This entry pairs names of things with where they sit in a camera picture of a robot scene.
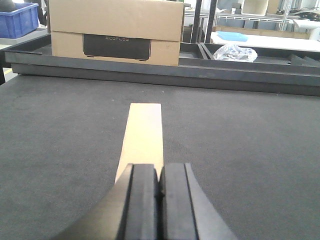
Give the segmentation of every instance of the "workbench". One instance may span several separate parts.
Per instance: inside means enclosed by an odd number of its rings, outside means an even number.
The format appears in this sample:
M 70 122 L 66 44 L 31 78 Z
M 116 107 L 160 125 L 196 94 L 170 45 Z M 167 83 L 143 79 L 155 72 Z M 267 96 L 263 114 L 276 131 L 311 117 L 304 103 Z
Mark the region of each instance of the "workbench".
M 320 236 L 320 97 L 19 75 L 0 86 L 0 238 L 46 240 L 113 186 L 130 103 L 160 103 L 240 240 Z

